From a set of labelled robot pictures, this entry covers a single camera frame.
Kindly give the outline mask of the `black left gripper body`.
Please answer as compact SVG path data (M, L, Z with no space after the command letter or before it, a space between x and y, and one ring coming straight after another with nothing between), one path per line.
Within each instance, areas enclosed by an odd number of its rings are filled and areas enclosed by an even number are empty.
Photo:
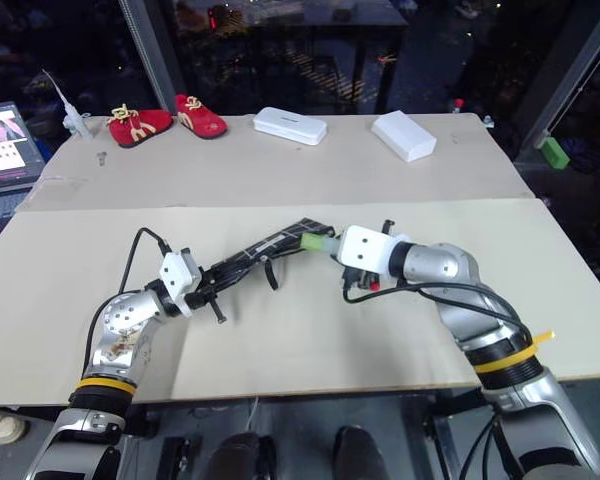
M191 310L196 310L210 305L217 322L224 323L227 317L221 311L218 303L218 294L228 288L228 282L224 275L217 273L215 269L209 269L202 272L202 279L193 292L187 293L184 297L186 305Z

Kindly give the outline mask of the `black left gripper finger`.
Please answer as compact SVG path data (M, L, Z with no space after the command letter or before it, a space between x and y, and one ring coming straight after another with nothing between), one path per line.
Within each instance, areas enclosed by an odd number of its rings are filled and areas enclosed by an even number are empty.
M214 289L220 298L248 296L258 292L263 287L263 278L259 275L247 275L239 281L228 284L218 283Z
M207 278L214 284L235 284L244 278L253 267L247 260L223 261L210 267Z

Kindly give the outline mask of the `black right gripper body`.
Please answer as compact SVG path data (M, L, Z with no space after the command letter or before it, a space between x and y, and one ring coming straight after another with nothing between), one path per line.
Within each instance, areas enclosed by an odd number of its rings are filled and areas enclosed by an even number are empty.
M380 231L359 225L345 228L340 238L340 261L345 284L372 292L380 289L380 276L389 274L389 259L396 246L391 236L395 222L387 219Z

